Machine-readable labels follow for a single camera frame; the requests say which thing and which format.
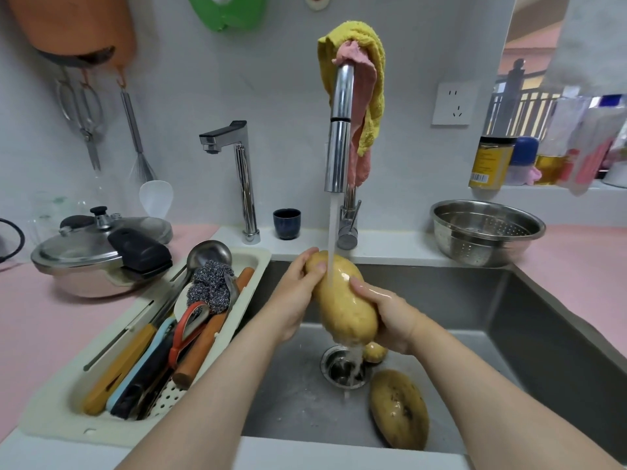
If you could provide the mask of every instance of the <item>pink countertop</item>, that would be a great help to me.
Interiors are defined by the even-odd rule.
[[[627,228],[549,226],[516,265],[627,356]]]
[[[174,226],[176,263],[217,226]],[[80,299],[58,292],[52,277],[22,264],[0,272],[0,442],[13,430],[31,395],[137,298]]]

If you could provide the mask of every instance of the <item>whisk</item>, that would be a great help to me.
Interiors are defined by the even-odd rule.
[[[122,105],[124,105],[126,118],[129,121],[129,129],[130,135],[133,138],[133,145],[135,145],[135,151],[137,152],[137,160],[133,166],[133,170],[131,170],[131,174],[135,171],[137,179],[143,184],[146,181],[156,180],[157,175],[144,155],[144,147],[142,146],[142,139],[139,136],[139,129],[137,128],[135,113],[133,112],[133,104],[130,102],[129,93],[126,92],[126,78],[124,77],[122,70],[119,70],[119,73],[120,79],[118,79],[118,85],[121,89],[121,101]]]

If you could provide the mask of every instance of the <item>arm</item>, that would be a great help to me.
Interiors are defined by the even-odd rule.
[[[419,359],[446,403],[477,470],[621,470],[583,433],[518,389],[393,292],[351,278],[376,304],[378,341]]]
[[[267,304],[233,339],[183,399],[143,438],[117,470],[227,470],[241,430],[275,348],[302,321],[325,264],[307,276],[303,252],[288,268]]]

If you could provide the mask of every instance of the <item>pink towel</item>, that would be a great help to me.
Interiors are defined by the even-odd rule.
[[[359,137],[364,125],[365,110],[372,98],[372,90],[377,81],[377,70],[368,58],[368,53],[359,47],[357,41],[346,41],[337,50],[333,63],[338,66],[344,61],[355,64],[353,83],[353,103],[350,116],[349,186],[361,186],[370,174],[370,149],[362,156],[357,154]]]

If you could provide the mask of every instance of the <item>sink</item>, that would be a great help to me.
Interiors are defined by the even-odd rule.
[[[288,265],[270,263],[240,327],[262,308]],[[550,306],[511,271],[371,264],[359,269],[364,280],[404,297],[627,463],[627,360],[604,347],[607,343],[588,324]],[[365,384],[347,390],[337,384],[337,367],[333,379],[323,374],[332,357],[341,355],[331,350],[321,364],[335,345],[311,304],[293,339],[277,349],[242,435],[388,447],[369,413],[368,393],[372,373],[393,368],[412,379],[426,402],[431,427],[425,450],[466,453],[450,412],[414,357],[390,352],[380,365],[364,368]]]

